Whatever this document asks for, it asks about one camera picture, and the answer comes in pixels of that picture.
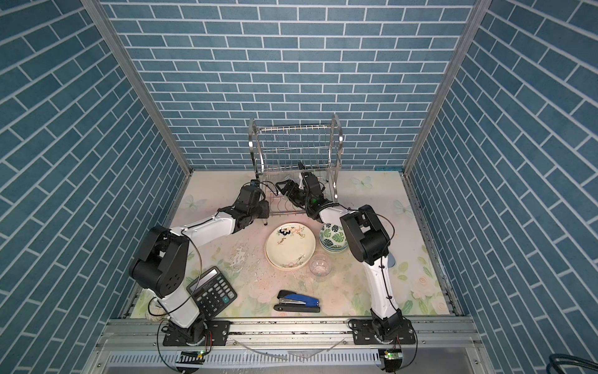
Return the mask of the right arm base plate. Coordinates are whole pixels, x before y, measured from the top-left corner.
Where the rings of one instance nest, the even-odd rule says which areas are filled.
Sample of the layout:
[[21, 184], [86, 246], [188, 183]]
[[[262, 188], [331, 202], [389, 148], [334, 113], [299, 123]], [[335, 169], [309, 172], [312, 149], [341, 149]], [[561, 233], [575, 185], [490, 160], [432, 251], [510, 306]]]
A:
[[379, 319], [350, 319], [347, 326], [356, 345], [417, 343], [413, 325], [404, 317], [394, 324]]

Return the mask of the clear glass cup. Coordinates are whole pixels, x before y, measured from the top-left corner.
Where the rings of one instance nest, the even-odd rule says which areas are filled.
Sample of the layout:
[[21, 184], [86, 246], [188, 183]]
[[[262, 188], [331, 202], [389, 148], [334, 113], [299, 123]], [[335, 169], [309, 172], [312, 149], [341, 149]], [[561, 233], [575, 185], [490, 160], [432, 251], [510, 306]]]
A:
[[330, 258], [324, 254], [314, 255], [308, 266], [311, 274], [316, 278], [327, 277], [333, 269]]

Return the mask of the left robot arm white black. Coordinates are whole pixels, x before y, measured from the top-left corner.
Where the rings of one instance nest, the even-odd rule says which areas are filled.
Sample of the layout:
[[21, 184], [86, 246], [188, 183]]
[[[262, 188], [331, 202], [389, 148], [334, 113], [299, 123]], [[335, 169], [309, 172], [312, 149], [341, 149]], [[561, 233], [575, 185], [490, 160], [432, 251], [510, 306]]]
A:
[[269, 203], [261, 183], [252, 179], [241, 187], [232, 205], [221, 207], [209, 218], [181, 227], [151, 228], [132, 260], [129, 276], [153, 293], [176, 327], [193, 327], [199, 322], [200, 310], [183, 285], [189, 250], [198, 250], [268, 217]]

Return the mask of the green leaf pattern bowl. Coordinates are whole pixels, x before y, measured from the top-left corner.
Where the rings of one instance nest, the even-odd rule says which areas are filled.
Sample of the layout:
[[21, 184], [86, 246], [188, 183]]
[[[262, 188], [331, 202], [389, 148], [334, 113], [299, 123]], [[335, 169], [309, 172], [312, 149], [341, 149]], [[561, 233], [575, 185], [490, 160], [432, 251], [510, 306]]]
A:
[[319, 232], [319, 241], [328, 252], [342, 252], [348, 246], [343, 228], [336, 224], [324, 224]]

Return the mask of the white plate with painted design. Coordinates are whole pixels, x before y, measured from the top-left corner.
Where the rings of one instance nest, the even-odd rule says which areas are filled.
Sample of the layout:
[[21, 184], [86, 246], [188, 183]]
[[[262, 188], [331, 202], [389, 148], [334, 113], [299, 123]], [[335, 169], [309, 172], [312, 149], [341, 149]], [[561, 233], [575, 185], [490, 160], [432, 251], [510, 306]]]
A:
[[316, 251], [316, 237], [301, 223], [276, 228], [266, 241], [266, 258], [277, 269], [295, 271], [305, 266]]

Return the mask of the steel two-tier dish rack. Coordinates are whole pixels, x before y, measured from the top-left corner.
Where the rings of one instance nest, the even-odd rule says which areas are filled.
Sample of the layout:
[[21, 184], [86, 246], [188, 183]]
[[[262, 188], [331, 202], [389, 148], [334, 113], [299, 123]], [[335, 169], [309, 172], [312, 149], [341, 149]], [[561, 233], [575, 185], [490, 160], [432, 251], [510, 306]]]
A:
[[249, 122], [248, 135], [253, 172], [266, 189], [272, 216], [305, 213], [275, 186], [287, 179], [301, 182], [303, 171], [318, 178], [327, 199], [338, 201], [337, 180], [345, 136], [336, 113], [327, 121], [266, 124], [253, 119]]

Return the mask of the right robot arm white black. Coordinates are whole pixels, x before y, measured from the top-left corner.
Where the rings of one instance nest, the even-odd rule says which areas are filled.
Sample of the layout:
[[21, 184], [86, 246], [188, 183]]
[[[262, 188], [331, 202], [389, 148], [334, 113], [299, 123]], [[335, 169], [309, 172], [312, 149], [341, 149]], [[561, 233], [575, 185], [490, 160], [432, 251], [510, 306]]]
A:
[[342, 227], [350, 252], [365, 269], [374, 334], [381, 342], [397, 339], [407, 320], [392, 294], [389, 279], [392, 238], [381, 223], [381, 216], [369, 205], [352, 209], [327, 199], [318, 178], [308, 171], [301, 173], [299, 183], [287, 179], [275, 186], [311, 219]]

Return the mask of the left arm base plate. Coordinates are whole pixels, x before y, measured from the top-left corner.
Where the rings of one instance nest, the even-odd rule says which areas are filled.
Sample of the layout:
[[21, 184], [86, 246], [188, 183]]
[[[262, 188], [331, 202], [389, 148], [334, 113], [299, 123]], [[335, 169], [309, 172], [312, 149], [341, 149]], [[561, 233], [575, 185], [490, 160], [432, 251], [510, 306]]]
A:
[[160, 329], [160, 332], [164, 334], [163, 346], [165, 347], [224, 346], [227, 343], [229, 331], [230, 321], [205, 321], [203, 319], [188, 328], [168, 322]]

